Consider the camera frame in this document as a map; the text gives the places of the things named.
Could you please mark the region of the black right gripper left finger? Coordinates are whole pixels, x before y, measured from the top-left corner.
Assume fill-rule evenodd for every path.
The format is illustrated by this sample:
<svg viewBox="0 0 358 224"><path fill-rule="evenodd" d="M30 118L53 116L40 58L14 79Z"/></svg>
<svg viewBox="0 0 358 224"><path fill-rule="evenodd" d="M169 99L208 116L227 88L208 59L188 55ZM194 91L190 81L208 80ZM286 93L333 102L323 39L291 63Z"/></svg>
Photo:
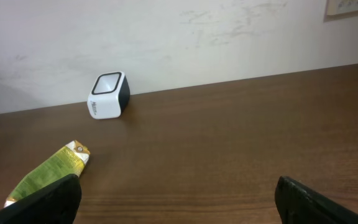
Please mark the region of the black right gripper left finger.
<svg viewBox="0 0 358 224"><path fill-rule="evenodd" d="M80 201L79 178L69 174L0 210L0 224L71 224Z"/></svg>

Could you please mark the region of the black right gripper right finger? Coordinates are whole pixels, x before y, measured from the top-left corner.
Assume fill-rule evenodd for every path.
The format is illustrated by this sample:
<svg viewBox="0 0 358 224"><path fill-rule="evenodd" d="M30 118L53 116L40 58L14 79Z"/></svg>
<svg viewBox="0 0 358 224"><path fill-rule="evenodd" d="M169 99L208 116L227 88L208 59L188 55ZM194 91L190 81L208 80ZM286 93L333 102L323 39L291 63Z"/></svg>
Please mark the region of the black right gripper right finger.
<svg viewBox="0 0 358 224"><path fill-rule="evenodd" d="M275 204L283 224L358 224L358 214L300 182L281 176Z"/></svg>

